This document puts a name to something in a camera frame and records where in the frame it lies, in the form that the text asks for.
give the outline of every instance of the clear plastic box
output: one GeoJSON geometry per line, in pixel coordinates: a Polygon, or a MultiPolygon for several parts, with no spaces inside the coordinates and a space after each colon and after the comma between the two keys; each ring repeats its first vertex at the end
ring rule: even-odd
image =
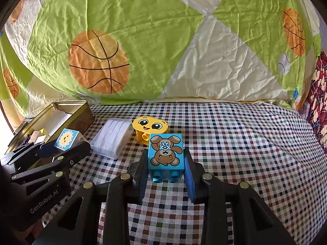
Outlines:
{"type": "Polygon", "coordinates": [[[121,150],[130,140],[133,131],[131,120],[109,118],[92,139],[91,148],[96,154],[118,159],[121,150]]]}

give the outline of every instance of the open box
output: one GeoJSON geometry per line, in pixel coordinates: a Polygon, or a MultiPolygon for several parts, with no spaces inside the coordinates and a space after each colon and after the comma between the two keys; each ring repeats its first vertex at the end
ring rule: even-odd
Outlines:
{"type": "Polygon", "coordinates": [[[49,141],[52,141],[58,138],[64,128],[84,134],[93,121],[94,116],[86,100],[53,102],[17,133],[8,145],[6,154],[16,149],[33,131],[45,128],[49,141]]]}

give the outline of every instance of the orange basketball print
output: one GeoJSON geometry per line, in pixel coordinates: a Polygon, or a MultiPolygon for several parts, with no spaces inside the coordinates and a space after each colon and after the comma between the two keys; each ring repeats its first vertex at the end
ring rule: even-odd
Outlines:
{"type": "Polygon", "coordinates": [[[11,13],[8,21],[9,21],[9,24],[13,24],[13,23],[16,23],[21,12],[22,12],[22,8],[24,6],[24,2],[25,0],[20,0],[20,2],[18,3],[18,5],[16,5],[14,11],[11,13]]]}
{"type": "Polygon", "coordinates": [[[283,13],[283,26],[288,45],[293,53],[300,57],[305,53],[305,33],[298,13],[293,8],[286,8],[283,13]]]}
{"type": "Polygon", "coordinates": [[[8,68],[3,70],[3,77],[10,94],[12,95],[13,99],[16,99],[16,97],[19,95],[19,87],[16,80],[11,76],[8,68]]]}
{"type": "Polygon", "coordinates": [[[124,89],[129,78],[129,62],[124,50],[109,34],[85,31],[72,41],[68,61],[70,71],[83,87],[101,94],[124,89]]]}

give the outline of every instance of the floral pattern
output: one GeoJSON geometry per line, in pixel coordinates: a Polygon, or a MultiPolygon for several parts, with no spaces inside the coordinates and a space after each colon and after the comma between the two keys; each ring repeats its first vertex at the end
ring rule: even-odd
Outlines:
{"type": "Polygon", "coordinates": [[[312,76],[306,102],[310,105],[307,121],[327,154],[327,55],[321,53],[312,76]]]}

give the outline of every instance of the checkered tablecloth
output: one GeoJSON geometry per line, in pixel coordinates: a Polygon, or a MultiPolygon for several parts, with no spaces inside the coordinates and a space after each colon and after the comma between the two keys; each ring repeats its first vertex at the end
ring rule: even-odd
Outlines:
{"type": "MultiPolygon", "coordinates": [[[[214,103],[91,109],[95,121],[85,133],[89,140],[110,117],[164,119],[170,133],[183,135],[194,161],[202,163],[207,172],[229,183],[248,181],[298,244],[309,244],[326,220],[326,155],[310,124],[295,112],[273,105],[214,103]]],[[[144,148],[133,135],[116,161],[92,153],[71,171],[74,191],[85,181],[99,184],[125,173],[144,148]]],[[[45,222],[60,206],[44,216],[45,222]]],[[[148,180],[143,204],[129,205],[131,244],[200,244],[203,214],[203,205],[189,201],[183,180],[176,184],[148,180]]],[[[100,244],[103,222],[101,216],[100,244]]],[[[231,223],[228,234],[233,237],[231,223]]]]}

